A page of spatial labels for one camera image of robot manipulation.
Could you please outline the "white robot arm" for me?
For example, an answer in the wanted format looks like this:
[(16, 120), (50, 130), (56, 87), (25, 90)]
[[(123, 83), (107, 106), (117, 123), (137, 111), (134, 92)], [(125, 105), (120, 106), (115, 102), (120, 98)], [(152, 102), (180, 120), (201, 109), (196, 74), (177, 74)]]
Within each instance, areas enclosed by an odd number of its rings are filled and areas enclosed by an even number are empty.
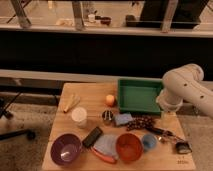
[(167, 71), (156, 103), (164, 112), (177, 112), (187, 101), (213, 119), (213, 91), (201, 84), (203, 78), (204, 71), (197, 64)]

